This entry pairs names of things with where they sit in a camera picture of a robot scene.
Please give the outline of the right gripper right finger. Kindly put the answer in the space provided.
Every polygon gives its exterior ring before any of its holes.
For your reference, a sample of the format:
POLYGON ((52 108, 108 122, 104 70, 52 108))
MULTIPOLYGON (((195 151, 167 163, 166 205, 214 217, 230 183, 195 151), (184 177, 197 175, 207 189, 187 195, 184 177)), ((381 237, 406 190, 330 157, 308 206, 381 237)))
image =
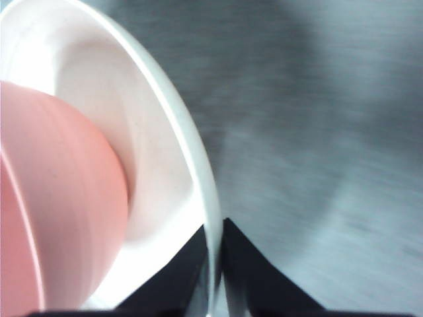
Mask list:
POLYGON ((229 218, 223 220, 222 269, 230 316, 407 316, 329 310, 273 266, 229 218))

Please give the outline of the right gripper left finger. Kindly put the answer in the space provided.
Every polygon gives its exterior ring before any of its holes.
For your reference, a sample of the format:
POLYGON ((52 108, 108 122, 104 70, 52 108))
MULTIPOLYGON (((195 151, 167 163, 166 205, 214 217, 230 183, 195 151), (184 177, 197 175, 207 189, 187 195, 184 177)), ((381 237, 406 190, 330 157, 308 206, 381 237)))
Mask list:
POLYGON ((171 261, 111 310, 51 310, 32 316, 207 316, 208 248, 200 227, 171 261))

